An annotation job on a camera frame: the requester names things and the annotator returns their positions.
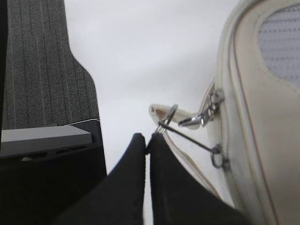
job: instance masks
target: d-ring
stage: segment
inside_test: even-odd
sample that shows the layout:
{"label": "d-ring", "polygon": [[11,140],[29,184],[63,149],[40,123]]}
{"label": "d-ring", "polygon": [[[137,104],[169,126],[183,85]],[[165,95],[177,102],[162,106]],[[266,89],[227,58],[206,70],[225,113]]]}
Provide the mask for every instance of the d-ring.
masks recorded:
{"label": "d-ring", "polygon": [[[215,151],[210,152],[210,158],[213,166],[217,169],[223,168],[225,164],[229,163],[229,159],[224,157],[220,144],[217,144],[213,149],[215,149]],[[221,156],[221,163],[216,162],[216,155]]]}

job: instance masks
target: white bag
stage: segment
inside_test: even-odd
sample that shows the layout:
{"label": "white bag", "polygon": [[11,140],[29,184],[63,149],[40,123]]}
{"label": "white bag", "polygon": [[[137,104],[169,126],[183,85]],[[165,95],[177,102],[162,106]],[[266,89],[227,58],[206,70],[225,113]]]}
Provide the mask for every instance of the white bag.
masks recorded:
{"label": "white bag", "polygon": [[[224,171],[235,208],[254,225],[300,221],[297,3],[300,0],[242,2],[224,28],[218,73],[199,113],[178,110],[172,119],[190,122],[193,125],[187,127],[191,129],[207,128],[211,146],[221,149],[220,154],[211,154],[212,162]],[[150,114],[157,123],[169,109],[152,105]],[[191,158],[166,132],[164,137],[193,177],[218,195]]]}

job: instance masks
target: gray striped fabric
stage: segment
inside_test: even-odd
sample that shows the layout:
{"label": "gray striped fabric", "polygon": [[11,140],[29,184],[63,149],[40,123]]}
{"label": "gray striped fabric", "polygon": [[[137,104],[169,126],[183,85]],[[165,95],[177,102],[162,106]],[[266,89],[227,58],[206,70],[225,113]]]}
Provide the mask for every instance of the gray striped fabric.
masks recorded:
{"label": "gray striped fabric", "polygon": [[63,0],[8,0],[2,129],[98,117],[91,76],[68,44]]}
{"label": "gray striped fabric", "polygon": [[300,87],[300,4],[271,15],[258,39],[270,72]]}

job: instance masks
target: white floor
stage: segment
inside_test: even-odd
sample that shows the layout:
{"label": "white floor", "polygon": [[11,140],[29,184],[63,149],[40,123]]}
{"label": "white floor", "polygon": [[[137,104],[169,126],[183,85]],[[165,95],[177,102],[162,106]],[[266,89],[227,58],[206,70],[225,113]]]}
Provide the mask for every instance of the white floor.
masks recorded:
{"label": "white floor", "polygon": [[[97,89],[108,172],[133,133],[150,139],[156,128],[148,114],[150,104],[177,103],[186,111],[198,111],[216,74],[223,25],[237,2],[65,0],[72,53],[89,71]],[[208,144],[204,129],[182,131]],[[173,137],[220,194],[226,195],[209,154]],[[146,175],[144,217],[145,224],[151,225],[149,164]]]}

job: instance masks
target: metal clasp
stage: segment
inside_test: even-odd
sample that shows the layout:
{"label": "metal clasp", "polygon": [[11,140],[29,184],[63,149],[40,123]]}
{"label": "metal clasp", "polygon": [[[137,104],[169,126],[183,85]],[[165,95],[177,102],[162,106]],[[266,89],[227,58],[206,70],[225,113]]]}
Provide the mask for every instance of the metal clasp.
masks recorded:
{"label": "metal clasp", "polygon": [[213,120],[215,114],[219,110],[220,104],[224,101],[224,94],[221,89],[216,89],[208,95],[207,107],[199,115],[186,118],[178,123],[180,127],[192,126],[195,124],[201,124],[202,127]]}

